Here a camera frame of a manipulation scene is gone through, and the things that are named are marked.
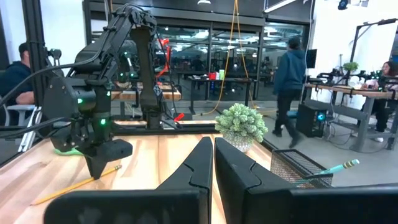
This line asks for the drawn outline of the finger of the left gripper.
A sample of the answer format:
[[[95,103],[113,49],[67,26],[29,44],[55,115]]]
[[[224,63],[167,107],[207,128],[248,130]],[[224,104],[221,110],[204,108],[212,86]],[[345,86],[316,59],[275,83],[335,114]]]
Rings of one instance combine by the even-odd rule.
[[[132,144],[122,139],[84,148],[84,157],[91,177],[99,179],[108,162],[131,156],[132,150]]]

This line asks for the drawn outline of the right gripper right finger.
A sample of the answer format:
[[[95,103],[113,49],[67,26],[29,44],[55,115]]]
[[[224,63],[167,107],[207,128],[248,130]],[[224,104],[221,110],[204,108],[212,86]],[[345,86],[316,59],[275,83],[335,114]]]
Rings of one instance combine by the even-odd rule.
[[[215,139],[215,171],[227,224],[290,224],[292,184],[223,138]]]

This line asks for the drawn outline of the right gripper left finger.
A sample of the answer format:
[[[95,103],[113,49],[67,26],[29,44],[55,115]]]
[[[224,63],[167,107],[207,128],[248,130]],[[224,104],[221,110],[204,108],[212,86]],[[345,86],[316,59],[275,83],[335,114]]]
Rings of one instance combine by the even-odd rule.
[[[211,224],[213,143],[203,137],[180,166],[158,187],[174,197],[159,224]]]

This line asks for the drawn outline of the green handled scissors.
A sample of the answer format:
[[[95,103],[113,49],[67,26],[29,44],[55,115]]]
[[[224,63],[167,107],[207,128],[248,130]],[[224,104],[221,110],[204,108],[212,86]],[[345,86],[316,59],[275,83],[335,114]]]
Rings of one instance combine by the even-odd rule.
[[[75,148],[70,149],[69,151],[62,152],[58,149],[54,149],[54,153],[59,156],[82,156],[83,154]]]

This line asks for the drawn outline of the yellow pencil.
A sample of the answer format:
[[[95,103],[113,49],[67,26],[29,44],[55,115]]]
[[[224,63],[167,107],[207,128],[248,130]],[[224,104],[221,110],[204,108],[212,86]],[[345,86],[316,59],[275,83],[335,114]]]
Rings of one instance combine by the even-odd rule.
[[[111,174],[113,172],[116,172],[117,170],[121,169],[122,167],[123,166],[121,164],[117,165],[117,166],[114,166],[110,170],[107,170],[104,173],[102,173],[100,175],[100,177],[103,177],[103,176],[106,176],[106,175]],[[71,185],[71,186],[69,186],[69,187],[67,187],[65,189],[59,190],[59,191],[57,191],[55,193],[52,193],[52,194],[50,194],[50,195],[48,195],[48,196],[46,196],[46,197],[44,197],[42,199],[36,200],[36,201],[32,202],[31,205],[39,205],[41,203],[47,202],[47,201],[49,201],[51,199],[57,198],[57,197],[59,197],[59,196],[61,196],[63,194],[66,194],[66,193],[68,193],[68,192],[70,192],[72,190],[75,190],[75,189],[77,189],[77,188],[79,188],[79,187],[81,187],[81,186],[83,186],[85,184],[93,182],[94,180],[95,179],[93,177],[91,177],[89,179],[86,179],[86,180],[82,180],[81,182],[79,182],[77,184]]]

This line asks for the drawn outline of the teal pencil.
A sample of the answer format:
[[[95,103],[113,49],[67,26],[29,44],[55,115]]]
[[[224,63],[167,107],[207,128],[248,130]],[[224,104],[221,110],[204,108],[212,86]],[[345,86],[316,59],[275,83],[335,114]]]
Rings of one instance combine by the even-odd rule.
[[[294,182],[294,185],[306,184],[307,182],[310,182],[312,179],[316,179],[318,177],[323,177],[324,175],[334,174],[334,173],[337,173],[344,169],[349,169],[351,167],[354,167],[355,165],[358,165],[358,164],[360,164],[360,161],[358,159],[353,159],[351,161],[345,162],[344,164],[340,164],[340,165],[334,166],[332,168],[322,170],[321,172],[319,172],[317,174],[310,175],[307,179],[296,181],[296,182]]]

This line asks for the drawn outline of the black mesh desk organizer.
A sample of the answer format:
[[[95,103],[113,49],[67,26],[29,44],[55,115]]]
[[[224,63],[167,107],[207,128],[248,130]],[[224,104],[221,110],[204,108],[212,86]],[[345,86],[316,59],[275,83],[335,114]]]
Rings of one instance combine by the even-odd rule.
[[[271,172],[302,189],[327,189],[333,174],[320,174],[326,170],[319,163],[295,149],[272,152]]]

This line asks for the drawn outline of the white office chair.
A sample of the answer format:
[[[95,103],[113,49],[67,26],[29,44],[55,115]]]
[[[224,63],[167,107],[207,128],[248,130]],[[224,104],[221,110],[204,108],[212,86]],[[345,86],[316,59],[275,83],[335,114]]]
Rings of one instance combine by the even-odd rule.
[[[0,121],[3,122],[5,128],[10,128],[10,112],[15,111],[18,113],[18,127],[31,127],[35,124],[39,124],[42,119],[42,107],[35,105],[14,105],[14,106],[2,106],[0,110]],[[26,152],[29,150],[36,138],[35,131],[25,133],[19,143],[18,152]]]

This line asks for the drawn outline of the green potted succulent plant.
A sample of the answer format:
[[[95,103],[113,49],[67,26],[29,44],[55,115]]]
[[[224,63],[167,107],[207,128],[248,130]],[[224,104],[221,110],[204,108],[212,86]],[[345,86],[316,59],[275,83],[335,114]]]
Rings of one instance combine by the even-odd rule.
[[[215,129],[223,138],[243,153],[247,153],[254,141],[262,142],[268,128],[257,110],[235,103],[215,118]]]

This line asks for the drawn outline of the person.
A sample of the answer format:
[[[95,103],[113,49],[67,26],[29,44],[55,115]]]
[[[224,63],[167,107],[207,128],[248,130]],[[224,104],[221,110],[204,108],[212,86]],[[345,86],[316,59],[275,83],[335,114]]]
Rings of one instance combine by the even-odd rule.
[[[381,77],[398,77],[398,64],[393,61],[385,62],[382,66]],[[387,91],[396,90],[398,91],[398,80],[392,80],[397,82],[397,85],[387,84],[384,89]],[[362,88],[378,90],[381,87],[380,81],[376,79],[368,80],[362,84]],[[376,131],[383,133],[387,128],[387,121],[389,119],[389,112],[386,109],[386,99],[375,99],[371,114],[376,116]]]
[[[2,97],[6,96],[15,86],[31,74],[27,42],[19,46],[19,54],[21,59],[10,64],[5,72],[0,75],[0,96]],[[34,104],[33,87],[29,82],[21,85],[15,95],[6,103],[7,106]]]
[[[281,137],[282,125],[284,125],[292,138],[289,144],[291,149],[302,138],[295,126],[290,122],[287,113],[293,100],[301,96],[305,71],[305,51],[301,48],[300,38],[293,37],[289,39],[287,51],[281,57],[275,73],[273,94],[277,96],[278,115],[272,132],[277,137]]]

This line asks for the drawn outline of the wooden background table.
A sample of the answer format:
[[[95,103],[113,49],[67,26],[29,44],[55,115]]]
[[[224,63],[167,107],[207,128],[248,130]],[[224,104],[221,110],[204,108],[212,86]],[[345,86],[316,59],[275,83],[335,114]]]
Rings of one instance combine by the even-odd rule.
[[[165,100],[181,100],[182,94],[171,85],[164,85],[161,83],[159,88],[162,90],[163,97]],[[112,100],[119,101],[139,101],[139,95],[142,92],[141,82],[129,82],[119,83],[114,82],[108,95],[111,96]]]

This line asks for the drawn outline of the black background table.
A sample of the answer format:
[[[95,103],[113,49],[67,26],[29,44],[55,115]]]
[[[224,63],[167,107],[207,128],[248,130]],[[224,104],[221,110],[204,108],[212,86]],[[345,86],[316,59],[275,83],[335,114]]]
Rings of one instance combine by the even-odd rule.
[[[210,80],[210,79],[202,79],[202,78],[194,78],[194,77],[188,77],[188,79],[191,81],[191,91],[190,91],[190,106],[188,107],[191,111],[192,114],[195,114],[194,111],[194,98],[193,98],[193,91],[194,91],[194,84],[198,82],[204,82],[205,83],[205,100],[208,99],[208,92],[210,90],[210,84],[211,83],[220,83],[220,93],[219,93],[219,98],[218,102],[221,100],[222,97],[222,92],[224,89],[224,84],[225,83],[243,83],[246,85],[246,92],[245,92],[245,100],[244,100],[244,105],[248,106],[249,104],[249,98],[251,97],[251,85],[254,85],[254,90],[256,90],[256,85],[257,85],[257,80],[252,79],[252,78],[224,78],[220,80]]]

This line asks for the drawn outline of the black computer tower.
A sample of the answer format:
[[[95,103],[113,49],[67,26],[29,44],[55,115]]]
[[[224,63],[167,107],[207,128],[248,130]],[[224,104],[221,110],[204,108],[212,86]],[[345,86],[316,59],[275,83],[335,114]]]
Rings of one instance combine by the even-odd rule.
[[[298,106],[296,129],[309,138],[322,138],[327,110],[319,110],[305,104]]]

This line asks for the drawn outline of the black monitor on stand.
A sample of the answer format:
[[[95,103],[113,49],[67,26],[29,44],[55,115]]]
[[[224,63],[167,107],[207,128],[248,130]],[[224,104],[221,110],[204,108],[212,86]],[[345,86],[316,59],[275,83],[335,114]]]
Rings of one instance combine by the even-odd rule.
[[[307,55],[306,55],[307,68],[315,68],[316,59],[317,59],[317,49],[307,50]]]

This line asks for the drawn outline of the wooden desk grey legs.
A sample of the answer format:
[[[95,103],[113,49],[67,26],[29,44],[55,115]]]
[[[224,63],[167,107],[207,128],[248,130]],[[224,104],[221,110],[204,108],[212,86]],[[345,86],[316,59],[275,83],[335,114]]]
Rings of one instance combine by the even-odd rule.
[[[356,152],[361,152],[363,150],[365,139],[367,138],[384,138],[386,140],[386,149],[393,150],[398,144],[398,107],[395,110],[395,116],[392,122],[392,126],[387,128],[385,132],[379,133],[372,130],[369,127],[369,120],[371,118],[371,109],[376,99],[384,100],[396,100],[398,101],[398,93],[394,91],[373,91],[367,89],[355,89],[349,86],[335,85],[317,85],[317,84],[306,84],[307,97],[304,103],[308,106],[312,106],[316,109],[326,110],[331,113],[336,113],[339,115],[347,116],[356,120],[360,120],[361,124],[356,126],[355,124],[336,121],[335,124],[340,125],[344,128],[348,128],[358,134],[356,138],[356,143],[353,145],[353,150]],[[311,99],[312,91],[329,90],[331,91],[331,100],[328,103]],[[344,95],[354,96],[361,95],[366,98],[364,103],[364,110],[350,108],[349,106],[336,105],[334,99],[337,93],[340,92]]]

